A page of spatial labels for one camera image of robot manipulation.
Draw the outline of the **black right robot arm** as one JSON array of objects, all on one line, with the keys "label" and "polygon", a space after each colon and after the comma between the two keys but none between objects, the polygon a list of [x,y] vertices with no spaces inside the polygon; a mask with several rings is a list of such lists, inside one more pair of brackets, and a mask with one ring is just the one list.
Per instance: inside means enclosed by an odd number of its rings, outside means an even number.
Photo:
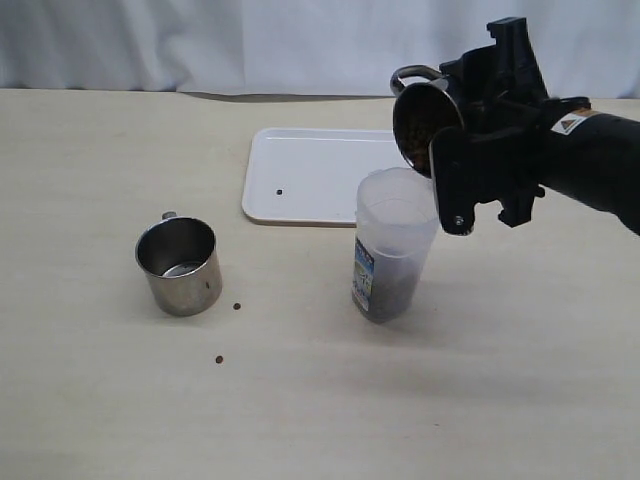
[{"label": "black right robot arm", "polygon": [[475,207],[497,201],[510,227],[532,218],[551,189],[639,230],[639,124],[593,109],[584,96],[549,95],[523,17],[491,22],[490,46],[443,63],[461,89],[461,123],[430,143],[443,230],[472,232]]}]

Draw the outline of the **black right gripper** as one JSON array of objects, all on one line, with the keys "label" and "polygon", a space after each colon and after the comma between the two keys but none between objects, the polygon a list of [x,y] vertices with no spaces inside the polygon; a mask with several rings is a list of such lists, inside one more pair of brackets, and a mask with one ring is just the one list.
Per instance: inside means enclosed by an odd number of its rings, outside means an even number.
[{"label": "black right gripper", "polygon": [[549,99],[525,17],[487,24],[494,49],[474,49],[440,65],[462,87],[464,118],[477,182],[477,200],[499,200],[498,219],[514,228],[532,219],[545,196],[529,156]]}]

